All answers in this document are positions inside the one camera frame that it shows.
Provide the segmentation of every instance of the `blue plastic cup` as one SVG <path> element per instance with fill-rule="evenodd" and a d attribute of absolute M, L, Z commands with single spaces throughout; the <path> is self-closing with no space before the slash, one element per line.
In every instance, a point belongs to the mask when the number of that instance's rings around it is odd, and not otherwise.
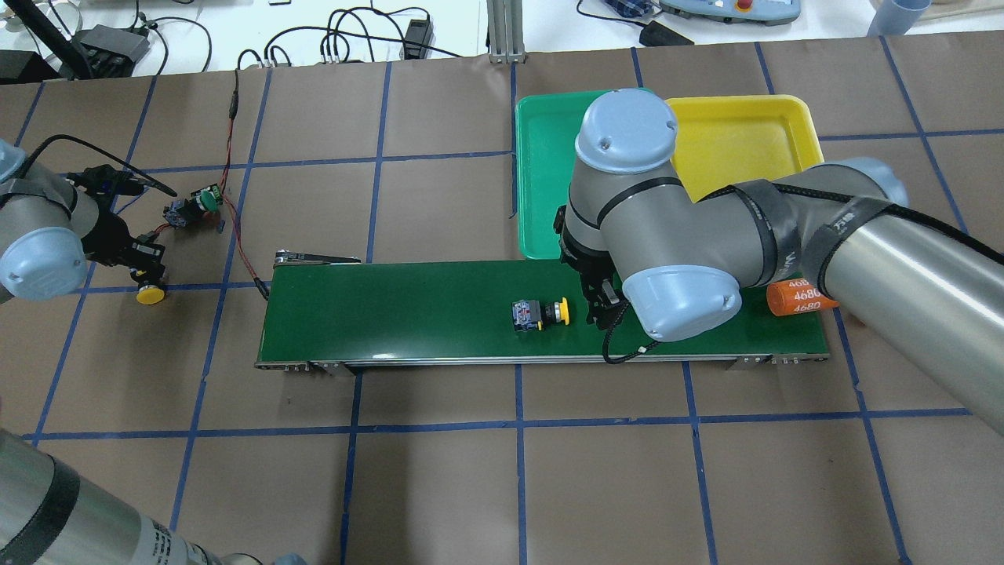
<path fill-rule="evenodd" d="M 931 0 L 885 0 L 868 28 L 868 36 L 903 35 L 931 7 Z"/>

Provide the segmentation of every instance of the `brown tiled surface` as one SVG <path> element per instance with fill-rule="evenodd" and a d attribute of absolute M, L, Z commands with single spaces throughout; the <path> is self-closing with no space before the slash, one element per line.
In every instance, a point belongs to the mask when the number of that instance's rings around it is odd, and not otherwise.
<path fill-rule="evenodd" d="M 761 47 L 775 89 L 808 103 L 827 158 L 889 162 L 915 207 L 954 223 L 940 171 L 970 231 L 1004 247 L 1004 135 L 943 134 L 1004 125 L 992 95 L 1002 37 L 889 40 L 923 127 L 936 131 L 934 161 L 878 40 Z M 645 84 L 664 96 L 766 91 L 752 44 L 637 56 Z M 380 262 L 520 258 L 509 68 L 485 57 L 396 62 L 385 108 L 387 68 L 241 74 L 234 161 L 283 162 L 246 173 L 244 248 L 264 278 L 279 247 L 359 257 L 371 248 Z M 515 76 L 520 97 L 638 82 L 631 50 L 531 53 Z M 23 145 L 61 131 L 124 157 L 145 115 L 138 163 L 206 169 L 156 173 L 186 194 L 219 178 L 232 78 L 160 77 L 153 90 L 150 78 L 50 82 Z M 5 139 L 36 91 L 0 87 Z M 871 133 L 882 135 L 860 138 Z M 470 152 L 499 155 L 443 158 Z M 65 172 L 101 159 L 60 142 L 42 161 Z M 244 175 L 231 174 L 235 201 Z M 148 194 L 122 217 L 145 232 L 167 202 Z M 723 564 L 896 563 L 882 477 L 914 563 L 999 562 L 1004 441 L 953 415 L 954 399 L 849 313 L 842 333 L 823 315 L 829 361 L 748 372 L 261 372 L 252 363 L 266 305 L 230 254 L 230 230 L 212 227 L 162 236 L 174 287 L 156 307 L 137 304 L 121 267 L 95 271 L 72 333 L 80 295 L 0 307 L 0 423 L 160 521 L 178 509 L 175 526 L 214 552 L 270 562 L 298 551 L 311 564 L 343 553 L 349 564 L 519 563 L 521 551 L 529 565 L 689 565 L 716 553 Z"/>

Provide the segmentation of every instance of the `yellow cap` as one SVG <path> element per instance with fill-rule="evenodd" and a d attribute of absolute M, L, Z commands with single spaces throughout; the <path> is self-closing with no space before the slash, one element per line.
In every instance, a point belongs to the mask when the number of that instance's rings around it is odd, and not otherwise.
<path fill-rule="evenodd" d="M 164 300 L 164 289 L 154 285 L 147 285 L 136 294 L 136 300 L 142 305 L 155 305 Z"/>
<path fill-rule="evenodd" d="M 559 320 L 564 320 L 565 326 L 567 326 L 568 323 L 569 323 L 569 318 L 568 318 L 568 299 L 566 299 L 564 297 L 561 297 L 561 303 L 558 306 L 558 310 L 560 311 L 560 314 L 561 314 Z"/>

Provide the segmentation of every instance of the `orange bottle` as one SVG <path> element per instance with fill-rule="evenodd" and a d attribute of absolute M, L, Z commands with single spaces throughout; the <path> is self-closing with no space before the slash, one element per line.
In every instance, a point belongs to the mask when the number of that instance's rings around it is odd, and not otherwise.
<path fill-rule="evenodd" d="M 829 310 L 839 305 L 822 296 L 805 278 L 778 280 L 767 286 L 767 306 L 774 316 Z"/>

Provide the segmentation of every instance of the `black pole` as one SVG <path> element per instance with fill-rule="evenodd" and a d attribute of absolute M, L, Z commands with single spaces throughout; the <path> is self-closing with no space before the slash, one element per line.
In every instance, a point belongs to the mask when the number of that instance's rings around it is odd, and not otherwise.
<path fill-rule="evenodd" d="M 4 0 L 4 3 L 14 10 L 24 25 L 41 39 L 63 64 L 69 67 L 72 72 L 69 78 L 93 77 L 87 58 L 80 52 L 79 47 L 67 41 L 32 0 Z"/>

